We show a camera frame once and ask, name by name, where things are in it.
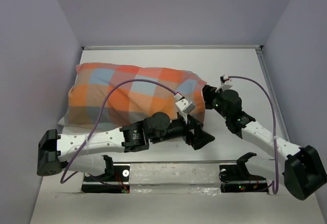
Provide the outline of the orange blue checked pillowcase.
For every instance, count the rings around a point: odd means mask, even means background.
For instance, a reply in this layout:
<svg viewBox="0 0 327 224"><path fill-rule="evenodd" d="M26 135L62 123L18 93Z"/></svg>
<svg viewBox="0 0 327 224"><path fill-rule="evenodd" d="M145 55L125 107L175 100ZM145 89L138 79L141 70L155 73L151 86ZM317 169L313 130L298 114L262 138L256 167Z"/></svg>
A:
<svg viewBox="0 0 327 224"><path fill-rule="evenodd" d="M169 68L142 68L111 63L83 63L68 92L67 113L61 126L106 131L129 125L156 112L177 118L173 94L156 82L179 92L196 104L191 115L203 122L202 89L206 82L195 73Z"/></svg>

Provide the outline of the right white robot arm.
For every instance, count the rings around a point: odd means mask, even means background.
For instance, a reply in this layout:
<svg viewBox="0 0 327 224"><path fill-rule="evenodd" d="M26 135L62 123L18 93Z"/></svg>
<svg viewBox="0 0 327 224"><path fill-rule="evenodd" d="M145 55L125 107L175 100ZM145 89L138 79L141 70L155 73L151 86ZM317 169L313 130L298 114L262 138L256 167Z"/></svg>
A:
<svg viewBox="0 0 327 224"><path fill-rule="evenodd" d="M293 144L278 137L275 130L264 128L242 110L242 99L232 89L205 85L202 93L205 108L220 114L231 133L274 158L265 165L272 169L272 181L285 186L296 199L305 200L326 184L326 171L314 147Z"/></svg>

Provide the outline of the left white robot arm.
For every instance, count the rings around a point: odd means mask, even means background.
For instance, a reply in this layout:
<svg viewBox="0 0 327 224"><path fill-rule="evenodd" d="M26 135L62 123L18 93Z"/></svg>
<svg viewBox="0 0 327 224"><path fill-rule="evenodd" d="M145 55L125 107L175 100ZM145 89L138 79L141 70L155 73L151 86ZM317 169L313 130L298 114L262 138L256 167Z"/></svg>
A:
<svg viewBox="0 0 327 224"><path fill-rule="evenodd" d="M109 152L140 152L148 150L151 143L172 139L183 139L198 150L215 138L190 115L171 120L162 112L131 125L95 132L91 136L59 134L56 129L50 129L38 143L37 175L51 176L68 169L106 181L113 175L113 159L108 156Z"/></svg>

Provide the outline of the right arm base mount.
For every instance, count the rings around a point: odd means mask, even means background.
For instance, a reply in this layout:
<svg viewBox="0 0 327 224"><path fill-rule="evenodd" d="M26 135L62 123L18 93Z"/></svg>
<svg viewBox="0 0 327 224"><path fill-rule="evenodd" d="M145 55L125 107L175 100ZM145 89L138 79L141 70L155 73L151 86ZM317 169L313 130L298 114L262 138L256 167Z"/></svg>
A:
<svg viewBox="0 0 327 224"><path fill-rule="evenodd" d="M267 180L261 176L250 174L246 167L246 163L255 156L257 156L256 153L248 152L238 158L234 164L219 166L218 177L221 182L221 193L269 193Z"/></svg>

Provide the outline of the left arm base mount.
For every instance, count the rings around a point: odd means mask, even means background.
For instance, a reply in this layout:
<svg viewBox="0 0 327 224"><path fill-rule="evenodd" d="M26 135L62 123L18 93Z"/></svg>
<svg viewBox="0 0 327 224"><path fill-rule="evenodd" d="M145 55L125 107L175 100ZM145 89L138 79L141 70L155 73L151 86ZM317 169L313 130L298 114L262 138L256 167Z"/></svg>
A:
<svg viewBox="0 0 327 224"><path fill-rule="evenodd" d="M105 163L104 173L94 176L84 174L81 185L83 193L130 193L130 164L115 164L111 157L102 156Z"/></svg>

